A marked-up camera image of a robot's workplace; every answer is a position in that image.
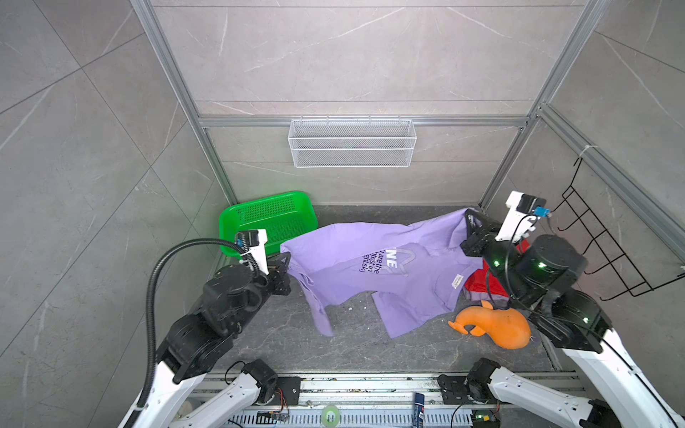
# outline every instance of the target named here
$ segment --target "red wire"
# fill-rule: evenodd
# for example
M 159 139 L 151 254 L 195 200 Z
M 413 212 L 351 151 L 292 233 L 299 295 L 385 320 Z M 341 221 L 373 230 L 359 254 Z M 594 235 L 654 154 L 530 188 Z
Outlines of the red wire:
M 283 411 L 283 403 L 286 404 L 286 409 L 288 410 L 288 414 L 290 414 L 290 406 L 288 406 L 288 400 L 286 400 L 286 397 L 283 396 L 283 390 L 281 388 L 278 388 L 281 394 L 281 411 Z

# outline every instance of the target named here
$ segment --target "red cloth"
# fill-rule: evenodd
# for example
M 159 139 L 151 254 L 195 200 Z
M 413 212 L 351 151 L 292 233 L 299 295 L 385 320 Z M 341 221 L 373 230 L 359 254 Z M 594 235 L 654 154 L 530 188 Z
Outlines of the red cloth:
M 521 244 L 518 245 L 520 252 L 528 250 L 528 247 L 530 247 L 530 244 L 526 239 L 524 239 L 521 242 Z M 475 271 L 473 275 L 471 275 L 466 280 L 464 288 L 471 292 L 487 293 L 488 289 L 485 286 L 486 273 L 488 273 L 488 264 L 485 263 L 485 260 L 483 260 L 483 269 L 478 269 L 477 271 Z M 492 274 L 490 274 L 490 279 L 488 280 L 488 283 L 490 285 L 490 293 L 493 296 L 495 294 L 498 294 L 500 296 L 509 297 L 509 294 L 507 294 L 507 292 L 504 291 L 502 285 L 499 283 L 499 281 L 497 281 L 497 278 L 495 278 Z

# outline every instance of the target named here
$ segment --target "blue connector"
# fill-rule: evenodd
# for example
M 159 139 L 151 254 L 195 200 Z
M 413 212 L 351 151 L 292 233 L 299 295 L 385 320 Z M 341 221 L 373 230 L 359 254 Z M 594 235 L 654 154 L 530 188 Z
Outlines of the blue connector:
M 535 214 L 538 217 L 547 217 L 547 215 L 549 214 L 549 210 L 547 208 L 537 207 L 535 211 L 533 211 L 533 214 Z

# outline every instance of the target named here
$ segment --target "green tape roll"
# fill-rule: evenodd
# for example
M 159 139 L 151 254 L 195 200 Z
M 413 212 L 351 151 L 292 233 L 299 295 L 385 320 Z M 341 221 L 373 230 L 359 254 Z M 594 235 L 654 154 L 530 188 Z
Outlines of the green tape roll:
M 321 412 L 321 423 L 326 428 L 335 428 L 340 423 L 340 410 L 334 405 L 327 405 Z

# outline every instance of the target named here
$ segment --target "metal rail base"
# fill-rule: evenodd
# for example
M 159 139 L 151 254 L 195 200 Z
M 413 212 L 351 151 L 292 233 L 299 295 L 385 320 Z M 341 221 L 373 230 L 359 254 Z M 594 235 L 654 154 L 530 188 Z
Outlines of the metal rail base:
M 226 387 L 225 372 L 220 370 L 207 374 L 195 391 L 190 395 L 192 399 L 206 401 Z M 228 373 L 230 382 L 236 375 L 233 370 Z M 450 417 L 458 405 L 445 404 L 438 385 L 441 375 L 465 377 L 462 373 L 303 373 L 288 371 L 279 373 L 279 378 L 300 377 L 299 390 L 293 388 L 292 393 L 299 393 L 297 403 L 288 403 L 290 418 L 286 422 L 278 422 L 257 417 L 258 412 L 279 410 L 280 405 L 252 405 L 241 413 L 234 415 L 232 420 L 245 428 L 264 428 L 276 425 L 283 427 L 321 427 L 321 416 L 324 407 L 335 405 L 340 410 L 338 427 L 411 427 L 414 403 L 414 393 L 420 392 L 425 396 L 425 426 L 431 428 L 447 428 Z M 585 390 L 575 372 L 531 372 L 518 373 L 520 376 L 534 380 L 541 385 L 553 388 L 569 395 L 584 396 Z M 495 409 L 493 404 L 464 404 L 454 418 L 454 427 L 468 427 L 472 425 L 471 412 L 477 409 Z M 515 407 L 502 403 L 501 407 Z M 237 427 L 231 423 L 226 427 Z

